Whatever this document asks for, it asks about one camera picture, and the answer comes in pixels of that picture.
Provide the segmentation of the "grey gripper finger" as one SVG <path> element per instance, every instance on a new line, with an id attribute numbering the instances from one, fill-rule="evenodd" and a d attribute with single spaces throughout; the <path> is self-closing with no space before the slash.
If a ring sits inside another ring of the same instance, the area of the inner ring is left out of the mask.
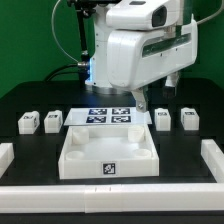
<path id="1" fill-rule="evenodd" d="M 132 91 L 132 95 L 136 101 L 136 110 L 138 112 L 146 112 L 148 110 L 148 87 L 140 87 Z"/>
<path id="2" fill-rule="evenodd" d="M 177 86 L 180 79 L 180 73 L 175 72 L 169 75 L 166 78 L 165 85 L 164 85 L 164 96 L 165 97 L 175 97 L 177 92 Z"/>

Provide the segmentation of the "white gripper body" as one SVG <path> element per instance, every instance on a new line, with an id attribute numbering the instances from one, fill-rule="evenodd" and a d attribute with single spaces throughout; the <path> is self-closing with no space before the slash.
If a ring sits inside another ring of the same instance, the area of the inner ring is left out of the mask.
<path id="1" fill-rule="evenodd" d="M 193 64 L 197 56 L 197 23 L 176 24 L 166 18 L 160 25 L 151 19 L 107 16 L 112 28 L 107 42 L 107 77 L 117 89 L 133 91 Z"/>

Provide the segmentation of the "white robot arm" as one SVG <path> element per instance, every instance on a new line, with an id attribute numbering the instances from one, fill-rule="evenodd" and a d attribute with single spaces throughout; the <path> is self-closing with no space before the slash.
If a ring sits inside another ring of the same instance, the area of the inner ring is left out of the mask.
<path id="1" fill-rule="evenodd" d="M 197 57 L 192 0 L 67 0 L 75 8 L 86 85 L 103 94 L 130 92 L 147 110 L 148 85 L 165 80 L 173 97 L 180 71 Z"/>

